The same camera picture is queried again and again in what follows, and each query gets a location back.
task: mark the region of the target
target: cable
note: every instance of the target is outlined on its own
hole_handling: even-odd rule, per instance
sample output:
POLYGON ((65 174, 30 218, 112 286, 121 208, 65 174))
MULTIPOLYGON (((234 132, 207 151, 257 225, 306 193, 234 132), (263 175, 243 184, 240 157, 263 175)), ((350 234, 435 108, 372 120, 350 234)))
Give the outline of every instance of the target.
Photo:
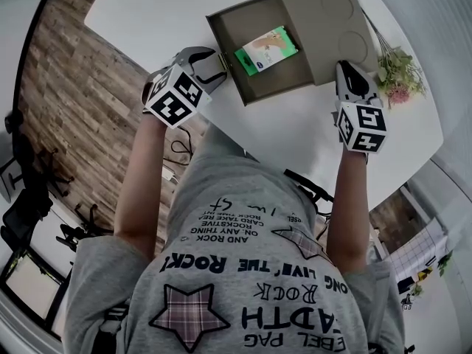
POLYGON ((463 195, 465 195, 465 197, 472 203, 472 198, 469 197, 469 195, 463 190, 463 188, 461 188, 461 186, 459 186, 459 184, 454 180, 453 177, 451 177, 449 175, 448 172, 446 172, 442 167, 440 167, 440 165, 435 161, 433 160, 433 158, 431 157, 429 159, 434 165, 436 165, 440 170, 441 172, 443 172, 445 175, 447 175, 447 177, 457 186, 457 188, 462 192, 463 195))
POLYGON ((171 162, 171 163, 174 163, 174 164, 177 164, 177 165, 181 165, 182 167, 186 167, 188 164, 190 164, 190 160, 192 160, 192 157, 193 157, 193 149, 192 149, 192 136, 190 135, 190 132, 186 129, 186 128, 183 128, 182 126, 178 126, 178 128, 180 128, 182 131, 184 131, 188 137, 189 137, 189 145, 188 147, 181 141, 181 140, 174 140, 172 143, 170 143, 170 149, 172 150, 172 152, 174 153, 188 153, 189 155, 189 161, 185 164, 183 162, 177 162, 175 160, 172 160, 172 159, 168 159, 167 157, 164 157, 164 160, 166 162, 171 162), (176 150, 174 148, 174 144, 175 143, 179 143, 183 148, 184 150, 176 150))

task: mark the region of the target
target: circular indentation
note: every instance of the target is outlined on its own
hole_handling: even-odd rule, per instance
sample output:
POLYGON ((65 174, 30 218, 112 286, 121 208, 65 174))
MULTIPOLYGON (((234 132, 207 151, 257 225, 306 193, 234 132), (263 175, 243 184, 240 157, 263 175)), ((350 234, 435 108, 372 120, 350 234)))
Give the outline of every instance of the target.
POLYGON ((322 7, 328 16, 343 21, 349 20, 354 13, 350 0, 322 0, 322 7))
POLYGON ((357 32, 346 32, 339 37, 338 42, 341 59, 353 63, 362 63, 367 58, 366 41, 357 32))

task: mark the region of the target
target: black chair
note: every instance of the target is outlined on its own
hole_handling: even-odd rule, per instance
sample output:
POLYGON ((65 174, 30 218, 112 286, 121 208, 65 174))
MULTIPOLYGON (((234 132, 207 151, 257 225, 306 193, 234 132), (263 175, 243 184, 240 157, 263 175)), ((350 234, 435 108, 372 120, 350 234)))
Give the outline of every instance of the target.
POLYGON ((80 218, 80 220, 82 221, 82 227, 85 229, 88 235, 103 236, 103 235, 111 235, 113 233, 109 229, 101 228, 97 224, 95 224, 94 210, 98 208, 96 204, 93 204, 90 207, 88 220, 80 213, 79 208, 81 208, 81 204, 78 204, 74 208, 74 211, 77 214, 77 216, 80 218))
POLYGON ((31 165, 35 161, 35 153, 28 138, 21 134, 19 126, 23 123, 20 111, 11 112, 5 117, 5 128, 12 134, 13 157, 0 167, 0 175, 14 162, 20 166, 31 165))
POLYGON ((72 228, 66 224, 61 224, 60 230, 64 234, 65 238, 63 239, 59 236, 56 236, 56 240, 59 241, 59 243, 68 246, 72 251, 77 251, 77 245, 79 241, 86 237, 97 237, 113 234, 112 231, 101 228, 95 224, 94 210, 97 209, 96 204, 90 207, 90 215, 88 220, 80 213, 79 208, 80 204, 75 207, 74 211, 82 221, 81 227, 72 228))
POLYGON ((399 283, 397 283, 398 294, 401 295, 406 293, 407 291, 409 291, 412 285, 414 285, 414 280, 411 277, 401 280, 399 283))
MULTIPOLYGON (((8 191, 7 185, 3 178, 3 173, 7 168, 14 162, 17 161, 21 169, 28 168, 32 166, 32 163, 35 161, 35 153, 32 149, 31 143, 25 135, 20 134, 18 131, 13 133, 13 157, 6 162, 2 167, 0 167, 0 176, 4 182, 4 197, 10 202, 11 196, 8 191)), ((10 180, 10 185, 15 189, 15 184, 20 181, 23 177, 12 177, 11 173, 8 175, 10 180)))
POLYGON ((69 195, 69 191, 62 191, 59 188, 58 183, 60 184, 70 184, 74 181, 74 177, 69 177, 68 179, 61 178, 55 174, 55 170, 52 167, 52 162, 54 161, 54 155, 58 152, 58 149, 55 148, 52 152, 47 152, 46 150, 42 150, 38 154, 38 160, 41 164, 41 169, 43 170, 43 174, 46 177, 46 180, 55 188, 55 190, 59 193, 61 197, 66 197, 69 195), (46 163, 44 161, 44 157, 49 155, 49 161, 46 163))
POLYGON ((60 230, 64 234, 65 239, 56 236, 56 240, 68 246, 72 251, 77 251, 79 241, 88 237, 86 232, 80 227, 72 228, 67 224, 61 224, 60 230))
POLYGON ((33 167, 23 171, 23 181, 25 190, 30 195, 35 208, 41 215, 41 220, 47 216, 52 207, 51 198, 47 189, 46 179, 33 167))
POLYGON ((38 209, 34 196, 24 189, 3 215, 4 226, 0 229, 1 237, 13 251, 27 248, 36 224, 43 216, 44 213, 38 209))

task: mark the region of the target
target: star print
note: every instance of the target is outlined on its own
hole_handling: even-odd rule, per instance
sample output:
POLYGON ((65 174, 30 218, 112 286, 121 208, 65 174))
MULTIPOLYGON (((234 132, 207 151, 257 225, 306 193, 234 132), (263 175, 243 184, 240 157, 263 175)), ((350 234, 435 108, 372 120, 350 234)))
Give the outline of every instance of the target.
POLYGON ((213 284, 186 293, 164 285, 164 309, 149 325, 173 332, 188 353, 193 353, 205 333, 230 327, 212 309, 213 284))
POLYGON ((302 253, 303 258, 309 260, 316 256, 323 257, 326 261, 331 263, 330 258, 323 252, 322 246, 320 246, 315 240, 310 239, 304 232, 297 228, 290 229, 276 229, 272 233, 279 235, 288 241, 291 241, 302 253))

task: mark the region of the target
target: desk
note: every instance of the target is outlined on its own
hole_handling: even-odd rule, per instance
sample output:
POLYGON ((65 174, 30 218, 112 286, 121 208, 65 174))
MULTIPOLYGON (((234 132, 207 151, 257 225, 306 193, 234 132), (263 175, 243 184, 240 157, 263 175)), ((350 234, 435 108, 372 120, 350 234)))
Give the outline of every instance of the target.
MULTIPOLYGON (((85 23, 153 72, 186 46, 218 48, 205 16, 242 1, 246 0, 96 0, 85 23)), ((381 0, 359 1, 392 46, 414 55, 381 0)), ((334 83, 307 86, 244 107, 228 80, 212 97, 202 114, 256 159, 292 169, 334 193, 342 151, 330 114, 335 110, 334 83)), ((389 138, 381 154, 370 156, 367 168, 370 209, 410 179, 443 143, 429 87, 424 97, 395 106, 389 123, 389 138)))

